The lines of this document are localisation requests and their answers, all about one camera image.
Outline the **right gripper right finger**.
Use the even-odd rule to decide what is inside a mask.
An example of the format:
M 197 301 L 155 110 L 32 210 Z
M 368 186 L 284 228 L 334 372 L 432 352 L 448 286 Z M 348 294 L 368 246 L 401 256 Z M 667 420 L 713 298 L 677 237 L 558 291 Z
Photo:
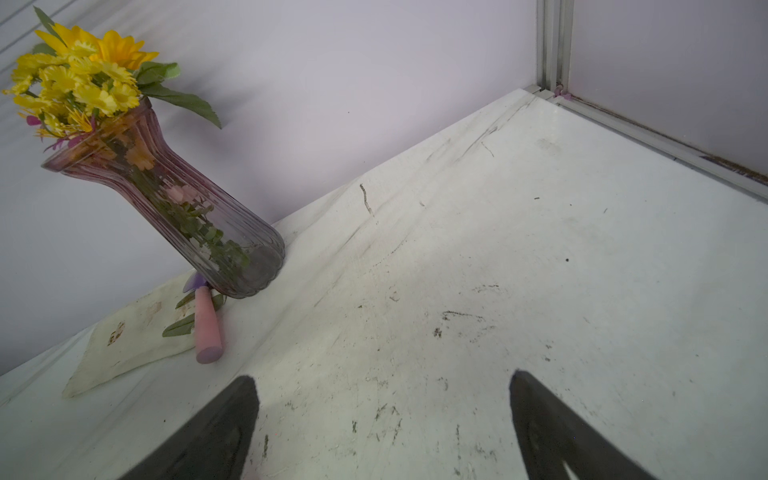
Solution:
M 512 423 L 530 479 L 651 479 L 530 372 L 509 384 Z

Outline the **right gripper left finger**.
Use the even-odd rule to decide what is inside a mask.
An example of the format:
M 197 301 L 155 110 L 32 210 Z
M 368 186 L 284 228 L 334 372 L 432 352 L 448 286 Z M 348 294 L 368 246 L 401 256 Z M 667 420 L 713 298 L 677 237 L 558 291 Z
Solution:
M 125 479 L 239 479 L 259 414 L 253 377 L 233 380 Z

